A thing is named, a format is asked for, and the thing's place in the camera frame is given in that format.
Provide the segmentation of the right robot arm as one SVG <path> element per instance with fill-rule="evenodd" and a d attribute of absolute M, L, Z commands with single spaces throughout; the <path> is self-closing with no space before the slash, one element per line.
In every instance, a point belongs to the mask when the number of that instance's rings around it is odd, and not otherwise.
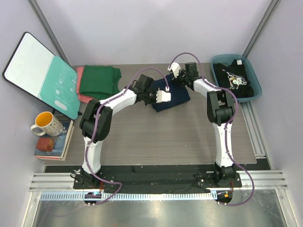
<path fill-rule="evenodd" d="M 236 178 L 236 167 L 230 159 L 232 151 L 229 149 L 232 117 L 235 113 L 232 95 L 199 76 L 194 62 L 186 63 L 184 69 L 174 62 L 168 71 L 173 73 L 173 80 L 178 84 L 206 97 L 207 117 L 213 125 L 216 141 L 213 179 L 219 187 L 231 187 L 233 179 Z"/>

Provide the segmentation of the right aluminium frame post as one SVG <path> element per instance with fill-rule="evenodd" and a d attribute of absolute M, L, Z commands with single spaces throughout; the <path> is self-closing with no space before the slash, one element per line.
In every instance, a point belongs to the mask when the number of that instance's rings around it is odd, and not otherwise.
<path fill-rule="evenodd" d="M 259 21 L 252 37 L 250 38 L 244 52 L 243 56 L 248 58 L 249 54 L 251 53 L 253 47 L 257 43 L 258 39 L 260 38 L 262 32 L 265 30 L 268 22 L 270 21 L 271 17 L 273 16 L 274 12 L 276 11 L 277 7 L 279 6 L 281 0 L 271 0 L 269 5 L 267 6 L 261 20 Z"/>

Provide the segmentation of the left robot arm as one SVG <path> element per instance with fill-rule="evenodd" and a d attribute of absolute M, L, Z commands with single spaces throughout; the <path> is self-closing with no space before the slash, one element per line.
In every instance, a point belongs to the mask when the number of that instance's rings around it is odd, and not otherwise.
<path fill-rule="evenodd" d="M 153 79 L 141 75 L 130 87 L 104 100 L 91 100 L 80 121 L 84 137 L 85 152 L 81 169 L 72 173 L 74 189 L 95 189 L 101 182 L 101 149 L 111 128 L 112 117 L 124 108 L 144 101 L 146 105 L 156 103 L 156 92 L 150 87 Z"/>

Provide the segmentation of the teal plastic bin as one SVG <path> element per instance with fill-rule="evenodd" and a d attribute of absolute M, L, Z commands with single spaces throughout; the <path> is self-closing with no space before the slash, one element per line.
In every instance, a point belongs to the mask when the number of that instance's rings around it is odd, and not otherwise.
<path fill-rule="evenodd" d="M 211 69 L 215 84 L 232 91 L 240 103 L 249 102 L 262 94 L 252 65 L 242 55 L 216 55 L 211 59 Z"/>

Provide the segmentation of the red small box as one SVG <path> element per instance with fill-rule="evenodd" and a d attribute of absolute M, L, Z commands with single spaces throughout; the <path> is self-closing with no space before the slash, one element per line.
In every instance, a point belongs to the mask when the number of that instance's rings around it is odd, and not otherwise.
<path fill-rule="evenodd" d="M 36 149 L 43 152 L 51 152 L 55 142 L 51 138 L 40 138 L 36 144 Z"/>

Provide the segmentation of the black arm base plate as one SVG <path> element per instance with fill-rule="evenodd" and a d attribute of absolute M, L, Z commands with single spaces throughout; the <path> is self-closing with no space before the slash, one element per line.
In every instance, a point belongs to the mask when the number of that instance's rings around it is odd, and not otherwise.
<path fill-rule="evenodd" d="M 242 168 L 249 173 L 252 171 L 270 170 L 266 159 L 258 159 L 256 164 L 240 164 Z M 72 176 L 76 174 L 84 175 L 84 170 L 80 170 L 80 166 L 46 166 L 45 173 L 70 173 Z M 121 182 L 125 188 L 127 185 L 160 185 L 164 189 L 164 185 L 194 185 L 198 186 L 198 180 L 202 187 L 221 187 L 230 186 L 231 180 L 218 183 L 219 180 L 215 176 L 214 165 L 155 165 L 155 166 L 102 166 L 96 175 L 107 181 Z M 232 179 L 234 187 L 241 185 L 240 181 L 244 177 L 236 176 Z"/>

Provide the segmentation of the left aluminium frame post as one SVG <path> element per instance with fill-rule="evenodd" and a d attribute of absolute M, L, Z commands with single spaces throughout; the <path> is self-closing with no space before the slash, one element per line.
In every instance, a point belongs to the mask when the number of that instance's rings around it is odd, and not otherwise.
<path fill-rule="evenodd" d="M 70 66 L 70 63 L 63 52 L 61 45 L 59 44 L 54 32 L 52 31 L 44 13 L 42 12 L 41 8 L 38 5 L 36 0 L 28 0 L 29 5 L 33 9 L 37 19 L 39 20 L 40 24 L 42 25 L 44 31 L 46 32 L 48 38 L 50 39 L 53 47 L 55 48 L 58 55 Z"/>

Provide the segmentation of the navy blue t shirt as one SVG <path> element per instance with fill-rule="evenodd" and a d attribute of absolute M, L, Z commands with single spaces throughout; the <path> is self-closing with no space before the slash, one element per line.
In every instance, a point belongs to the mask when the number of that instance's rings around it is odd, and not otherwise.
<path fill-rule="evenodd" d="M 187 89 L 173 80 L 173 74 L 166 75 L 171 93 L 171 101 L 152 104 L 156 112 L 161 112 L 190 101 Z"/>

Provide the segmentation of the aluminium frame post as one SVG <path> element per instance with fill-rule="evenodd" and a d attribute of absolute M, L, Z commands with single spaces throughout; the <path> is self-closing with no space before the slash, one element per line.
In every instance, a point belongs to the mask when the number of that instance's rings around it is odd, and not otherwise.
<path fill-rule="evenodd" d="M 281 0 L 271 0 L 269 5 L 267 6 L 261 20 L 259 21 L 252 37 L 250 38 L 244 52 L 243 56 L 248 58 L 249 54 L 251 53 L 253 47 L 257 43 L 258 39 L 260 38 L 262 32 L 265 30 L 268 22 L 270 21 L 271 17 L 273 16 L 274 12 L 276 11 L 277 7 L 279 6 Z"/>
<path fill-rule="evenodd" d="M 59 44 L 54 32 L 52 31 L 44 13 L 42 12 L 41 8 L 38 5 L 36 0 L 28 0 L 29 5 L 33 9 L 37 19 L 39 20 L 40 24 L 42 25 L 44 31 L 46 32 L 48 38 L 50 39 L 53 47 L 55 48 L 58 55 L 70 66 L 70 63 L 63 52 L 61 45 Z"/>

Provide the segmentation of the folded pink t shirt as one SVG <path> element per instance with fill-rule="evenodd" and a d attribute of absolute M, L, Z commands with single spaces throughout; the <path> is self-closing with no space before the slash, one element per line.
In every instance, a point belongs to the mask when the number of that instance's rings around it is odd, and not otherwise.
<path fill-rule="evenodd" d="M 76 94 L 81 102 L 99 100 L 97 66 L 85 65 L 77 68 Z"/>

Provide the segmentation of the yellow inside floral mug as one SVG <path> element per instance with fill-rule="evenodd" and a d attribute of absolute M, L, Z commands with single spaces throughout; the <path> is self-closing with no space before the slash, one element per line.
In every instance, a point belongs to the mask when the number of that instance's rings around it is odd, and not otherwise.
<path fill-rule="evenodd" d="M 51 112 L 42 112 L 36 117 L 30 131 L 36 136 L 47 134 L 55 137 L 62 133 L 63 124 Z"/>

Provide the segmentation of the aluminium front rail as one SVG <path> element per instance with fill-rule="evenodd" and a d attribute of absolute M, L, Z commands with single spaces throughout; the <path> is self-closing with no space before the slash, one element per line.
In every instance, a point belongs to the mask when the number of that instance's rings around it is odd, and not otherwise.
<path fill-rule="evenodd" d="M 231 192 L 244 190 L 284 190 L 287 183 L 281 171 L 239 171 L 236 179 L 224 187 L 216 186 L 212 173 L 205 176 L 178 173 L 160 182 L 147 180 L 147 173 L 119 175 L 122 187 L 104 184 L 96 188 L 77 189 L 69 173 L 34 174 L 30 192 L 39 192 L 40 199 L 46 201 L 80 200 L 86 203 L 109 201 L 184 201 L 216 200 Z"/>

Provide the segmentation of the white and teal board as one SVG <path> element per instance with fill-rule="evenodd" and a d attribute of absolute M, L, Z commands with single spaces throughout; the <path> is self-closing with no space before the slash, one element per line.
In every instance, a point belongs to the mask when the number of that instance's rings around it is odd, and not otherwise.
<path fill-rule="evenodd" d="M 78 117 L 77 72 L 31 33 L 22 35 L 2 76 L 70 119 Z"/>

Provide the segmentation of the folded green t shirt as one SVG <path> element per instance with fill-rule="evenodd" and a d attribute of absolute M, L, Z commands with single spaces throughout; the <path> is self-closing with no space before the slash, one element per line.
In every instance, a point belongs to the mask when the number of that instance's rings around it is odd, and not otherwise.
<path fill-rule="evenodd" d="M 119 68 L 112 66 L 97 66 L 98 74 L 98 95 L 99 100 L 110 98 L 120 92 L 118 88 L 121 79 L 121 71 Z"/>

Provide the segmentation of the black printed t shirt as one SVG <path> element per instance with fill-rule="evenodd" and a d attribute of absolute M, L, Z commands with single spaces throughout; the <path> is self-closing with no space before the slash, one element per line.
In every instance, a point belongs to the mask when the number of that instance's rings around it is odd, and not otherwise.
<path fill-rule="evenodd" d="M 254 90 L 250 85 L 243 63 L 238 64 L 238 61 L 234 59 L 229 66 L 216 63 L 213 64 L 213 68 L 219 87 L 229 89 L 237 98 L 254 96 Z"/>

